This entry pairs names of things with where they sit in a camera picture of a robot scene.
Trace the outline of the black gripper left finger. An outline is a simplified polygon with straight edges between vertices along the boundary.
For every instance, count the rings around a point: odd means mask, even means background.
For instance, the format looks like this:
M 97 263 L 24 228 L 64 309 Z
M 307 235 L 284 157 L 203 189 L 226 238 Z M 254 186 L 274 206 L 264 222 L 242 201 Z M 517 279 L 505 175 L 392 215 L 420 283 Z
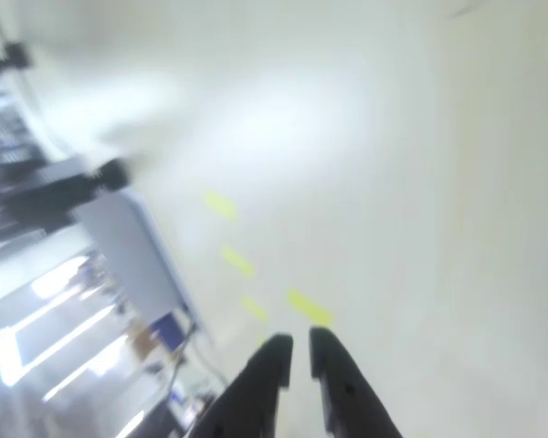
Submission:
M 266 340 L 197 421 L 189 435 L 207 438 L 273 437 L 279 391 L 290 386 L 292 350 L 290 334 L 279 333 Z

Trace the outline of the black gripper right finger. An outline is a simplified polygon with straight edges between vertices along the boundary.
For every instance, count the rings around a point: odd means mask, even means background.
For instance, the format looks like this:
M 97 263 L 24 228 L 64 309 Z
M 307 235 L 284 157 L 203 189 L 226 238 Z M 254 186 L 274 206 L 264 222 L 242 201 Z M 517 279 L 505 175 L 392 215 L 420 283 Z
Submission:
M 388 411 L 328 328 L 310 328 L 311 376 L 321 386 L 323 422 L 335 437 L 398 438 Z

